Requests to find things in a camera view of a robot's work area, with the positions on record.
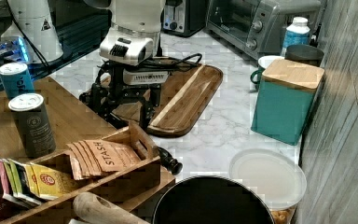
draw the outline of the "blue light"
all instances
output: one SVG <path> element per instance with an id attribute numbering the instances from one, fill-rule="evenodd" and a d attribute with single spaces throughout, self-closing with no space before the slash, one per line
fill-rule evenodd
<path id="1" fill-rule="evenodd" d="M 27 51 L 25 50 L 25 47 L 24 46 L 21 46 L 21 53 L 22 53 L 22 56 L 24 56 L 24 60 L 26 62 L 28 62 L 28 55 L 27 55 Z"/>
<path id="2" fill-rule="evenodd" d="M 24 42 L 22 42 L 21 38 L 19 38 L 19 43 L 20 43 L 20 46 L 24 46 Z"/>

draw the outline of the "marble countertop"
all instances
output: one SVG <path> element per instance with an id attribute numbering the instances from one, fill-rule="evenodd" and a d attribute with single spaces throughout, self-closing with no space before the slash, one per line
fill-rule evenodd
<path id="1" fill-rule="evenodd" d="M 202 63 L 224 73 L 222 84 L 188 134 L 178 138 L 152 136 L 184 165 L 177 181 L 194 175 L 229 177 L 233 157 L 251 148 L 270 149 L 298 162 L 300 144 L 293 147 L 250 129 L 257 91 L 249 76 L 256 70 L 255 60 L 203 31 L 189 38 L 161 34 L 161 46 L 163 55 L 178 59 L 201 53 Z M 50 76 L 78 98 L 91 88 L 101 64 L 95 50 Z"/>

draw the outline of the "wooden wall panel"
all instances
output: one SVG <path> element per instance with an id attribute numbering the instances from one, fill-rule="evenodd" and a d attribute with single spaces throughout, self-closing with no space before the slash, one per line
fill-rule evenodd
<path id="1" fill-rule="evenodd" d="M 321 101 L 305 132 L 308 180 L 295 223 L 358 223 L 358 1 L 328 1 Z"/>

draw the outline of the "toaster oven door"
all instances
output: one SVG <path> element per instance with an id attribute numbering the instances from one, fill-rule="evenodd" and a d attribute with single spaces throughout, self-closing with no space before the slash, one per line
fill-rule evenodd
<path id="1" fill-rule="evenodd" d="M 211 0 L 207 29 L 244 50 L 261 0 Z"/>

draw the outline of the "cutting board handle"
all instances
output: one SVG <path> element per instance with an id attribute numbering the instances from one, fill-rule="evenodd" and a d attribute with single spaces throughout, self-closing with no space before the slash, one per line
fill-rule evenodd
<path id="1" fill-rule="evenodd" d="M 93 224 L 148 224 L 146 221 L 89 192 L 80 193 L 74 200 L 75 213 Z"/>

